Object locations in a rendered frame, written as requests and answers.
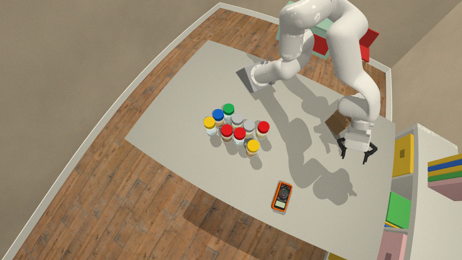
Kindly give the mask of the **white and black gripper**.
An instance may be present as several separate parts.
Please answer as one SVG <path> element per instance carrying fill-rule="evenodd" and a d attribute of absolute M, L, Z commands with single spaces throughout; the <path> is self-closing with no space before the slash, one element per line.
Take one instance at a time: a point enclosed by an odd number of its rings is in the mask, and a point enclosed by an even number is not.
<path fill-rule="evenodd" d="M 345 150 L 348 148 L 348 149 L 353 149 L 353 150 L 358 150 L 358 151 L 362 151 L 365 153 L 365 157 L 364 157 L 364 160 L 363 160 L 363 164 L 365 164 L 365 162 L 367 162 L 367 158 L 374 154 L 374 152 L 376 152 L 378 150 L 378 148 L 371 143 L 371 128 L 367 129 L 367 132 L 366 134 L 369 134 L 370 135 L 370 139 L 369 139 L 369 143 L 362 143 L 362 142 L 358 142 L 358 141 L 355 141 L 355 140 L 348 140 L 348 139 L 345 139 L 345 138 L 340 138 L 340 139 L 337 139 L 337 143 L 339 145 L 339 147 L 341 148 L 342 150 L 342 153 L 341 153 L 341 156 L 342 156 L 342 159 L 344 159 L 345 157 Z M 341 142 L 345 141 L 344 143 L 344 146 Z M 371 151 L 368 151 L 369 149 L 369 146 L 372 148 Z"/>

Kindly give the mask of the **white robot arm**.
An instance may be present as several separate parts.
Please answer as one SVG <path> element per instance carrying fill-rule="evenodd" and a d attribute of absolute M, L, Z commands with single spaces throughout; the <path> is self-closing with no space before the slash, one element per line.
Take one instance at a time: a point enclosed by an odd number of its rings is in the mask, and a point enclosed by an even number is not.
<path fill-rule="evenodd" d="M 259 87 L 294 77 L 310 61 L 314 47 L 310 28 L 326 18 L 333 22 L 326 32 L 326 42 L 335 75 L 359 92 L 344 96 L 337 105 L 340 114 L 351 117 L 351 130 L 345 131 L 344 138 L 369 143 L 366 132 L 379 116 L 380 91 L 362 66 L 359 40 L 368 30 L 368 21 L 348 0 L 299 0 L 283 7 L 279 13 L 281 58 L 254 66 L 250 77 Z"/>

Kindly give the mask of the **red-capped bottle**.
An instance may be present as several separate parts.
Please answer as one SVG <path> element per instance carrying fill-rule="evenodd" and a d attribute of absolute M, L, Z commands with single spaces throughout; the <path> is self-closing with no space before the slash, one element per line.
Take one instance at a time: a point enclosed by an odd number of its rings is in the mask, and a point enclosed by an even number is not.
<path fill-rule="evenodd" d="M 266 121 L 261 121 L 258 124 L 258 128 L 256 129 L 255 136 L 257 139 L 264 139 L 268 133 L 268 130 L 270 128 L 270 125 Z"/>

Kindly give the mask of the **brown cardboard box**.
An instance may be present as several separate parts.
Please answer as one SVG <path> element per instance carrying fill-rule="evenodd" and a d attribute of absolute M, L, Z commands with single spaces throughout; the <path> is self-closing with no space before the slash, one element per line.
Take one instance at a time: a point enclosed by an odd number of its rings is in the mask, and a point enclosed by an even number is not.
<path fill-rule="evenodd" d="M 325 123 L 333 131 L 333 133 L 337 135 L 340 132 L 342 132 L 345 128 L 348 128 L 347 126 L 351 124 L 351 117 L 347 117 L 340 114 L 337 109 L 334 112 L 334 114 L 325 121 Z"/>

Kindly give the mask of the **orange digital multimeter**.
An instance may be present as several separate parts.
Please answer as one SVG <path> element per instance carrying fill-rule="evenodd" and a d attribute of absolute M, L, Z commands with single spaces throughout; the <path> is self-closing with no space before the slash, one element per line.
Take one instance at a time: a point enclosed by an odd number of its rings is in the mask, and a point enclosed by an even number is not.
<path fill-rule="evenodd" d="M 282 212 L 286 211 L 292 188 L 290 184 L 279 182 L 271 205 L 272 209 Z"/>

